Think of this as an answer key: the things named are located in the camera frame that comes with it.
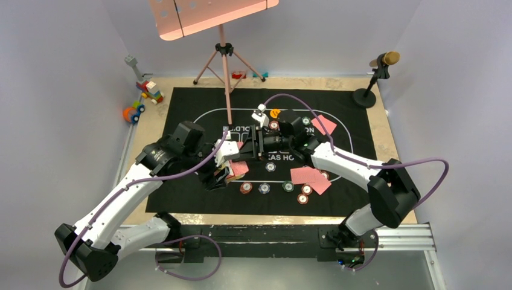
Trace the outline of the red poker chip stack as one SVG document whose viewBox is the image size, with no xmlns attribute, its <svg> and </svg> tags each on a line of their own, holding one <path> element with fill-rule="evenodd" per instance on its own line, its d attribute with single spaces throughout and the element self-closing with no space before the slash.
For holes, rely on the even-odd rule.
<svg viewBox="0 0 512 290">
<path fill-rule="evenodd" d="M 243 182 L 240 186 L 240 192 L 244 195 L 250 193 L 253 189 L 253 185 L 251 182 Z"/>
</svg>

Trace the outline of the lone blue chip mid-table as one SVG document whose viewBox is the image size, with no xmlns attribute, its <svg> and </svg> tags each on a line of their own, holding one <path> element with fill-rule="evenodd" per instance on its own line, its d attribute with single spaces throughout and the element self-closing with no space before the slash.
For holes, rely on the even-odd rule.
<svg viewBox="0 0 512 290">
<path fill-rule="evenodd" d="M 265 165 L 265 169 L 268 171 L 268 172 L 274 172 L 276 170 L 276 164 L 275 163 L 272 163 L 272 162 L 268 162 L 266 165 Z"/>
</svg>

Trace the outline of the yellow big blind button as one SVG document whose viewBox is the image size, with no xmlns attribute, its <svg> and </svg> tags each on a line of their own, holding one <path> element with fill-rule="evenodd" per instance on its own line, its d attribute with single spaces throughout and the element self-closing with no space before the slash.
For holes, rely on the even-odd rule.
<svg viewBox="0 0 512 290">
<path fill-rule="evenodd" d="M 272 118 L 277 119 L 280 113 L 280 109 L 271 109 L 269 114 Z"/>
</svg>

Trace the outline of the blue poker chip stack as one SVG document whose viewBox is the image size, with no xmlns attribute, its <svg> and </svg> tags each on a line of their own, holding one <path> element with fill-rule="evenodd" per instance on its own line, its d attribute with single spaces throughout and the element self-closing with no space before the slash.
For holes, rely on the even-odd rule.
<svg viewBox="0 0 512 290">
<path fill-rule="evenodd" d="M 261 193 L 261 194 L 268 194 L 270 192 L 270 185 L 266 182 L 264 183 L 261 183 L 259 186 L 258 186 L 258 191 Z"/>
</svg>

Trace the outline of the card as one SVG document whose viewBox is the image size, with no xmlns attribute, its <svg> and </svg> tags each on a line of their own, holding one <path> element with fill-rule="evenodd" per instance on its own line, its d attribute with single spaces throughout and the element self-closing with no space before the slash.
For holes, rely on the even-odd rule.
<svg viewBox="0 0 512 290">
<path fill-rule="evenodd" d="M 318 115 L 312 119 L 311 124 L 323 135 L 331 135 L 337 127 L 336 123 L 325 118 L 323 115 Z"/>
<path fill-rule="evenodd" d="M 318 195 L 322 195 L 331 186 L 331 182 L 324 176 L 319 176 L 309 185 Z"/>
<path fill-rule="evenodd" d="M 298 167 L 290 169 L 290 180 L 293 184 L 311 184 L 323 180 L 324 176 L 318 169 Z"/>
</svg>

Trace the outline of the green chips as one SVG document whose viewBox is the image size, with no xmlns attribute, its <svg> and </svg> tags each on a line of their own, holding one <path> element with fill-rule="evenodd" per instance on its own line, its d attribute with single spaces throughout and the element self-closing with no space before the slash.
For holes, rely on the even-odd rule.
<svg viewBox="0 0 512 290">
<path fill-rule="evenodd" d="M 311 119 L 309 117 L 303 117 L 302 123 L 304 126 L 309 126 L 311 124 Z"/>
</svg>

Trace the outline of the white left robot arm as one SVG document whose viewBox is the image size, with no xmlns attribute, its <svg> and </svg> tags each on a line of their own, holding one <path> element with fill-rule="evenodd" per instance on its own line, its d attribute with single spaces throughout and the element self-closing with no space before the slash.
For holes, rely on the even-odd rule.
<svg viewBox="0 0 512 290">
<path fill-rule="evenodd" d="M 204 129 L 183 121 L 170 135 L 146 145 L 125 177 L 85 217 L 62 224 L 55 237 L 65 256 L 59 283 L 69 288 L 64 273 L 73 263 L 83 278 L 96 282 L 105 278 L 118 261 L 150 245 L 173 247 L 185 240 L 181 223 L 168 213 L 158 213 L 146 223 L 121 229 L 121 224 L 165 182 L 197 175 L 208 189 L 228 184 L 229 162 L 238 158 L 239 148 L 229 130 L 212 143 L 203 140 Z"/>
</svg>

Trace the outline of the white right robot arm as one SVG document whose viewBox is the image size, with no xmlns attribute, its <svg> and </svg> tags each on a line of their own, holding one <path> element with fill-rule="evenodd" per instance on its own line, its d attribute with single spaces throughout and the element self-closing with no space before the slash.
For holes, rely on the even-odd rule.
<svg viewBox="0 0 512 290">
<path fill-rule="evenodd" d="M 341 150 L 308 132 L 294 111 L 282 112 L 273 129 L 265 105 L 252 113 L 257 122 L 242 145 L 242 161 L 258 160 L 271 152 L 291 153 L 299 162 L 324 170 L 358 185 L 368 193 L 369 203 L 350 213 L 339 227 L 339 238 L 355 245 L 363 234 L 381 226 L 397 228 L 420 201 L 420 193 L 404 165 L 391 159 L 387 163 Z"/>
</svg>

